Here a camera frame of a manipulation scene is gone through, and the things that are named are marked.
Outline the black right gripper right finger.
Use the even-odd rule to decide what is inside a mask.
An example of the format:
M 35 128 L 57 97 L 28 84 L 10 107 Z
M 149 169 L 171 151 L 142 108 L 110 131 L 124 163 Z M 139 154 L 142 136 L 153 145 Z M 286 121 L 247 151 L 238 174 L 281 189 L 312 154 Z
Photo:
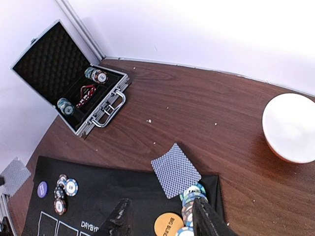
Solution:
M 195 198 L 192 207 L 195 236 L 237 236 L 204 198 Z

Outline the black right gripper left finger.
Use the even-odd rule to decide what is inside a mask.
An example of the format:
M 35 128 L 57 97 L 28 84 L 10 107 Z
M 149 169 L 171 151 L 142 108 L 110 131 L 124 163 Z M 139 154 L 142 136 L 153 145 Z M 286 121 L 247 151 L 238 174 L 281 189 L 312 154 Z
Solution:
M 133 225 L 131 199 L 121 199 L 97 231 L 98 236 L 130 236 Z

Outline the poker chip pile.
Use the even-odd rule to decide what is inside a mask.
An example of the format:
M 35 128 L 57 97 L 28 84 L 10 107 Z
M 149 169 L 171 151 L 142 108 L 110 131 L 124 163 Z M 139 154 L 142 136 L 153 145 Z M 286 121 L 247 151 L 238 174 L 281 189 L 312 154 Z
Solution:
M 60 174 L 54 189 L 54 209 L 56 214 L 63 215 L 67 211 L 67 197 L 74 197 L 79 190 L 76 179 Z
M 204 199 L 209 202 L 206 197 L 206 191 L 201 183 L 196 183 L 190 186 L 187 190 L 180 194 L 182 201 L 182 218 L 184 226 L 181 227 L 176 233 L 176 236 L 193 236 L 193 205 L 195 199 Z

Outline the orange big blind button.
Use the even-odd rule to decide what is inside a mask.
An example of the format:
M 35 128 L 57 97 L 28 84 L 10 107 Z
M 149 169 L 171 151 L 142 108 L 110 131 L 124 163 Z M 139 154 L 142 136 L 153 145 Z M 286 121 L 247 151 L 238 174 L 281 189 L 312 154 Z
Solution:
M 157 236 L 174 236 L 183 227 L 182 218 L 172 212 L 161 214 L 154 223 L 154 231 Z

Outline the blue patterned playing card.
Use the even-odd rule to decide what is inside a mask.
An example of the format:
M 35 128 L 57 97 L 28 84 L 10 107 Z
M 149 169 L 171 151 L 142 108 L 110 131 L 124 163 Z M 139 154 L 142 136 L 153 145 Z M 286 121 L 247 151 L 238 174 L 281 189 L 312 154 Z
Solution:
M 0 193 L 12 197 L 31 176 L 31 172 L 18 157 L 15 157 L 0 176 L 4 178 Z
M 153 159 L 151 165 L 168 199 L 184 193 L 201 180 L 201 174 L 177 143 L 167 153 Z

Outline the purple small blind button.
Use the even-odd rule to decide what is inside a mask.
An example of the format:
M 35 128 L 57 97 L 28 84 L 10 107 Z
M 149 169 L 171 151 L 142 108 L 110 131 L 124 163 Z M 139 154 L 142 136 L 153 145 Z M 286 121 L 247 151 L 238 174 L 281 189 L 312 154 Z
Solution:
M 39 198 L 45 198 L 48 194 L 48 184 L 45 181 L 39 183 L 37 187 L 37 195 Z

